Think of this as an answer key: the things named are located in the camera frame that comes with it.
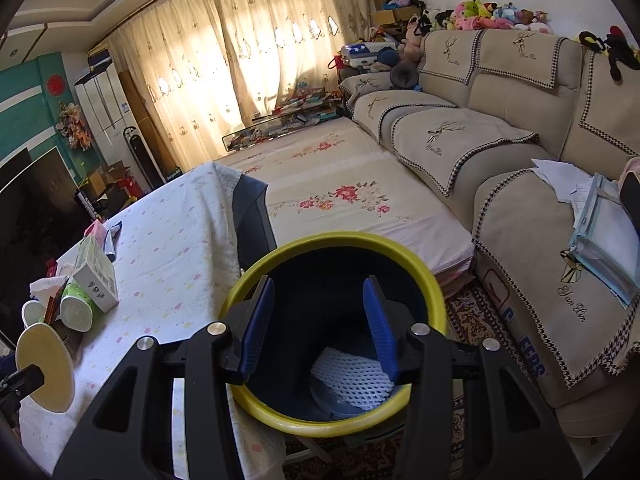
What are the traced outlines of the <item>black flat television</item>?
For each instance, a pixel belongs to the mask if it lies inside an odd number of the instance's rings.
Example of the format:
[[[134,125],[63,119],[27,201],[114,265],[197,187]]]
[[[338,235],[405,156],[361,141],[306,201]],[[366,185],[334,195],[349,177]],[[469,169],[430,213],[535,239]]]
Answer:
[[[1,333],[17,341],[29,284],[47,262],[84,235],[92,222],[56,148],[38,157],[1,190]]]

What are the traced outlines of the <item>white foam net sleeve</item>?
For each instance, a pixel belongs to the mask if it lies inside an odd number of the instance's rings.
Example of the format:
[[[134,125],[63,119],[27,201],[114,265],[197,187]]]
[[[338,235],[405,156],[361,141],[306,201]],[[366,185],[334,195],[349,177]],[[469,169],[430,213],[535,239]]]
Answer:
[[[352,417],[382,405],[394,384],[378,361],[325,348],[311,367],[314,400],[335,416]]]

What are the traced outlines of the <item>dark neck pillow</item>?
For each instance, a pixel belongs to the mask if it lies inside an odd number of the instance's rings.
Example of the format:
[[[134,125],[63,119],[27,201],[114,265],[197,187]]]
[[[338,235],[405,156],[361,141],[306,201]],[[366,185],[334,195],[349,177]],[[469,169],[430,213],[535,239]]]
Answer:
[[[410,62],[398,63],[390,70],[390,84],[394,89],[413,90],[419,85],[419,72]]]

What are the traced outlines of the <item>pink milk carton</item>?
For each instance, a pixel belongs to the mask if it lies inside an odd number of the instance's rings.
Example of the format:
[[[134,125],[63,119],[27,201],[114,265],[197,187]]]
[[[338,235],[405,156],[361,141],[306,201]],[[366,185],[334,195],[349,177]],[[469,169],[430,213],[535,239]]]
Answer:
[[[103,249],[107,234],[108,229],[103,222],[100,219],[96,219],[85,229],[84,237],[93,238],[99,248]]]

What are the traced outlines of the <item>white instant noodle bowl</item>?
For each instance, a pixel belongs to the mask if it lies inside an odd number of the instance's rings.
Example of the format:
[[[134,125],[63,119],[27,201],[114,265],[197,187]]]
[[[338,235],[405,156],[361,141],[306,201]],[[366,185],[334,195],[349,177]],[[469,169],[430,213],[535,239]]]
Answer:
[[[26,301],[21,310],[24,327],[29,328],[29,326],[43,322],[46,312],[47,307],[40,301],[35,299],[29,299]]]

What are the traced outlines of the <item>white paper cup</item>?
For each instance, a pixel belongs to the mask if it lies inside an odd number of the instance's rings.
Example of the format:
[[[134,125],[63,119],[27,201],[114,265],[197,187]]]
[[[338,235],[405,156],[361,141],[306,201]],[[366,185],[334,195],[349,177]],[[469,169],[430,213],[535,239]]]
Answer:
[[[75,396],[74,364],[65,344],[52,326],[32,324],[18,338],[15,350],[18,370],[31,365],[40,369],[43,384],[29,395],[40,408],[65,413]]]

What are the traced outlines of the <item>green white carton box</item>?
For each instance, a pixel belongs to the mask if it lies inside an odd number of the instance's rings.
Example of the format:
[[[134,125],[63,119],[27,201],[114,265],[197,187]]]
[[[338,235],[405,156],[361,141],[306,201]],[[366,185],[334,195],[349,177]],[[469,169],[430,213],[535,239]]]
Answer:
[[[117,306],[115,268],[94,237],[80,242],[72,278],[103,313]]]

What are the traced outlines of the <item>white cloth towel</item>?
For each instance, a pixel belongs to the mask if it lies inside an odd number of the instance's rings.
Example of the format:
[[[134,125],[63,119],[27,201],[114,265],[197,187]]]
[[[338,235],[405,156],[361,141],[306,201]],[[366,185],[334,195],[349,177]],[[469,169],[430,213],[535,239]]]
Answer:
[[[29,285],[29,295],[46,308],[49,300],[65,287],[67,280],[68,277],[65,275],[40,278]]]

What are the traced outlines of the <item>green white drink bottle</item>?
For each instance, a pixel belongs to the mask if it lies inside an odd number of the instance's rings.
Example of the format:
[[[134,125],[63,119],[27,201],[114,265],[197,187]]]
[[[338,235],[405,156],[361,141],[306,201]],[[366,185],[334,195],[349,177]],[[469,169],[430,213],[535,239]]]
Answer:
[[[93,300],[75,281],[65,285],[60,301],[60,318],[67,328],[88,333],[96,319],[97,310]]]

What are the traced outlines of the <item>white dotted tablecloth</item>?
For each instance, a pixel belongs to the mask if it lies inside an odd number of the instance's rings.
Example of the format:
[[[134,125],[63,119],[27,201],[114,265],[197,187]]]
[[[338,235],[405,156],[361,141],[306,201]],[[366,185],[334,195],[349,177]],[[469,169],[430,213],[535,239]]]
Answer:
[[[38,356],[74,386],[55,413],[34,398],[20,409],[22,443],[52,472],[75,427],[116,365],[143,336],[186,339],[221,318],[242,271],[274,246],[265,183],[206,162],[107,220],[119,226],[114,262],[118,303],[98,314],[75,352],[42,328],[28,330]]]

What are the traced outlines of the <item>yellow rimmed black trash bin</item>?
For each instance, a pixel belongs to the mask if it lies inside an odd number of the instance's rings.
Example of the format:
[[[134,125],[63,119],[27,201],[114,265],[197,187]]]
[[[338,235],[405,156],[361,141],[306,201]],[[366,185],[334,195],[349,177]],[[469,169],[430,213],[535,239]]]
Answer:
[[[311,394],[311,367],[326,348],[373,358],[362,301],[363,282],[375,276],[385,296],[404,304],[416,322],[443,333],[444,296],[426,264],[388,238],[329,232],[283,245],[247,269],[221,311],[247,300],[264,275],[274,281],[274,309],[258,365],[233,400],[273,429],[308,438],[337,438],[378,426],[402,411],[410,389],[399,386],[380,406],[332,419]]]

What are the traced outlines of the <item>black tower fan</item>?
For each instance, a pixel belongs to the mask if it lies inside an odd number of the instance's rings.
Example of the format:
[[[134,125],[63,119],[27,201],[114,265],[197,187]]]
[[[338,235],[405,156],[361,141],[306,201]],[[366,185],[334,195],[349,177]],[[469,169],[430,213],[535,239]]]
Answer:
[[[163,186],[166,183],[165,178],[140,131],[136,127],[128,126],[122,134],[149,187],[156,190]]]

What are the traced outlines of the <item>artificial flower bouquet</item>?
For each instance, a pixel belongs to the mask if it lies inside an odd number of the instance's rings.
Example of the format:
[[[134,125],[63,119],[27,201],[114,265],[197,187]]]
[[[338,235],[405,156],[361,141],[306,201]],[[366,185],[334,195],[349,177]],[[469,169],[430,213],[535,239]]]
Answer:
[[[92,148],[92,135],[85,122],[79,105],[70,102],[68,104],[60,103],[58,107],[58,122],[55,129],[62,134],[68,146],[72,150],[81,150],[83,152]]]

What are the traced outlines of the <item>book pile on floor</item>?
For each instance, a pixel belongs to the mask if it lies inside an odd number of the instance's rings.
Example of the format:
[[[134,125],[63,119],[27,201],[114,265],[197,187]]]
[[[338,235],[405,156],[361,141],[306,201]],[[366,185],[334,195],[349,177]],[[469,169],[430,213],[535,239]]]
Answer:
[[[246,150],[344,115],[340,92],[314,92],[293,98],[272,114],[253,118],[243,129],[222,137],[227,153]]]

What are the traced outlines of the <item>white papers on sofa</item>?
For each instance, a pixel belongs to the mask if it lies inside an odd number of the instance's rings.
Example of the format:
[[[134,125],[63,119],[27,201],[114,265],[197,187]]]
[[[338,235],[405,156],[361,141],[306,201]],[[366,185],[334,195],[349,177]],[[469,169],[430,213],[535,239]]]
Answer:
[[[592,177],[568,162],[534,158],[532,162],[534,174],[552,187],[559,203],[570,205],[578,216],[585,206]]]

